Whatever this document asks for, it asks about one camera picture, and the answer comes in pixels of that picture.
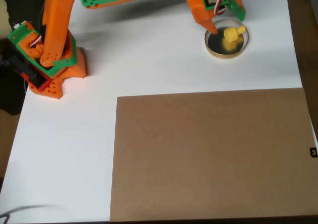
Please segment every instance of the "black cable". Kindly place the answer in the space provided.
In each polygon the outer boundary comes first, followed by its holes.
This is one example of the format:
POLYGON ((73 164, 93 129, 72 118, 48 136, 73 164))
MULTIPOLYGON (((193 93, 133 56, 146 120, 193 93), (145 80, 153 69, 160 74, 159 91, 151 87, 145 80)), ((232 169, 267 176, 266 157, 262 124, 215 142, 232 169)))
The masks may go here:
POLYGON ((3 214, 3 215, 1 215, 1 216, 0 216, 0 219, 2 219, 2 218, 5 218, 4 223, 3 223, 3 224, 7 224, 7 223, 8 223, 8 221, 9 221, 9 219, 10 219, 10 214, 9 214, 9 213, 7 213, 7 214, 3 214))

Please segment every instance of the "red wire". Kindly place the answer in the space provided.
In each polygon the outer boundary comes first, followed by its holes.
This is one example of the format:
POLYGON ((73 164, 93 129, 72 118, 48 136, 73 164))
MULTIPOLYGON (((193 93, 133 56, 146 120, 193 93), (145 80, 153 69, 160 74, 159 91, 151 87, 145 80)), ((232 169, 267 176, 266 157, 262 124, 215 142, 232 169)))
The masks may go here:
POLYGON ((219 3, 217 2, 217 4, 215 5, 215 7, 216 7, 216 15, 220 15, 220 14, 223 14, 223 13, 224 13, 224 11, 221 12, 221 13, 218 13, 219 7, 220 7, 220 4, 221 4, 221 1, 222 1, 222 0, 219 0, 219 3))

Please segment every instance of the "cable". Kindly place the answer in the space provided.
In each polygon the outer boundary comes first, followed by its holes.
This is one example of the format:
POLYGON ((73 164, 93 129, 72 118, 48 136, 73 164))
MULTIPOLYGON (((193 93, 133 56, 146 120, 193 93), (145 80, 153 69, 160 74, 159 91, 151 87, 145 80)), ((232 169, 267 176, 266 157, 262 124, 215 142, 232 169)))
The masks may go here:
POLYGON ((215 14, 215 15, 223 14, 223 13, 225 12, 225 10, 227 9, 227 7, 226 7, 226 5, 225 5, 223 9, 219 10, 221 1, 222 1, 222 0, 217 0, 217 2, 216 2, 216 4, 215 4, 215 7, 214 7, 214 14, 215 14))
POLYGON ((9 214, 9 213, 7 213, 7 214, 3 214, 3 215, 1 215, 1 216, 0 216, 0 219, 2 219, 2 218, 5 218, 4 223, 3 223, 3 224, 7 224, 7 223, 8 223, 8 221, 9 221, 9 219, 10 219, 10 214, 9 214))
POLYGON ((10 219, 10 214, 11 213, 15 213, 15 212, 19 212, 25 209, 33 209, 33 208, 50 208, 50 207, 55 207, 55 205, 30 205, 30 206, 24 206, 24 207, 20 207, 20 208, 15 208, 12 209, 6 213, 3 213, 0 215, 0 219, 5 218, 4 223, 3 224, 7 224, 9 219, 10 219))

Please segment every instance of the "white wire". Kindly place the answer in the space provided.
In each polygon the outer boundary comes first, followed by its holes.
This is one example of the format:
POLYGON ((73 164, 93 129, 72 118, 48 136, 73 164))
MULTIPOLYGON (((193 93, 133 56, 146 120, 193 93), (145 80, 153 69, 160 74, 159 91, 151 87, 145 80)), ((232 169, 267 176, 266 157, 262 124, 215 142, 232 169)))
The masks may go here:
POLYGON ((218 14, 220 14, 221 12, 224 12, 224 11, 227 9, 227 7, 225 6, 225 8, 220 9, 220 10, 217 11, 217 8, 219 8, 220 6, 221 6, 221 2, 220 2, 220 0, 217 0, 217 2, 216 2, 216 4, 215 4, 215 7, 214 7, 214 14, 215 14, 215 15, 218 15, 218 14))
POLYGON ((28 90, 28 87, 26 85, 26 80, 23 80, 23 83, 24 83, 24 93, 26 93, 26 91, 28 90))

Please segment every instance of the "brown cardboard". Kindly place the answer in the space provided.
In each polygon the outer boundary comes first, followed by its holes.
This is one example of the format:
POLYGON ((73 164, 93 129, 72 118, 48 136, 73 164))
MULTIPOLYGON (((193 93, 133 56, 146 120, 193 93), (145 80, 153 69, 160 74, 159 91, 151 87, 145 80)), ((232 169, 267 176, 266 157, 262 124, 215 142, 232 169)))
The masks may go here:
POLYGON ((111 221, 318 214, 302 88, 119 97, 111 221))

